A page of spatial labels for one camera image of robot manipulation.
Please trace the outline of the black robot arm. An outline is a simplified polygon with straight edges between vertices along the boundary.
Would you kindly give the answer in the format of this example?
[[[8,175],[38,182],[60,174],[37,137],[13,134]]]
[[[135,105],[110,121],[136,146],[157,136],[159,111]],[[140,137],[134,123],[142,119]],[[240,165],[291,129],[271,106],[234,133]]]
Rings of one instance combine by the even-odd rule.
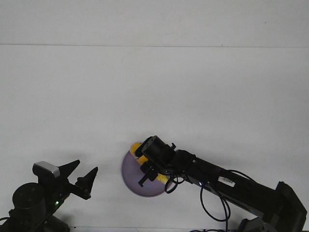
[[[146,179],[153,181],[159,174],[169,176],[168,183],[180,177],[256,215],[254,219],[242,220],[239,232],[302,231],[307,211],[286,183],[279,182],[271,189],[246,175],[240,176],[238,171],[226,170],[175,148],[157,136],[131,147],[133,156],[145,158],[140,167],[145,174],[140,185]]]
[[[14,208],[9,216],[2,218],[2,232],[69,232],[67,223],[54,216],[64,201],[74,194],[82,199],[91,197],[91,190],[98,167],[85,176],[78,177],[75,184],[68,180],[70,174],[80,164],[75,160],[65,165],[55,166],[46,161],[33,164],[32,171],[37,176],[36,183],[21,185],[13,193]]]

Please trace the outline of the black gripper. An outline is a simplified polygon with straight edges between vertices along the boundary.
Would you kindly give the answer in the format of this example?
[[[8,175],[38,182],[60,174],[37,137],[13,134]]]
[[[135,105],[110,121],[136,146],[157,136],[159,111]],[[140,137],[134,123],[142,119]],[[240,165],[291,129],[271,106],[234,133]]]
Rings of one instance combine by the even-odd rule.
[[[175,156],[175,144],[169,146],[158,136],[147,138],[135,151],[136,157],[144,155],[148,160],[140,166],[142,178],[138,184],[143,187],[146,180],[154,181],[158,174],[165,175],[168,181],[178,178],[178,170],[171,163]]]
[[[38,178],[38,183],[45,190],[46,200],[52,205],[61,205],[72,193],[84,200],[91,198],[91,190],[98,173],[98,167],[92,169],[84,177],[78,177],[75,184],[71,184],[68,177],[80,164],[80,160],[58,166],[60,176],[56,179]]]

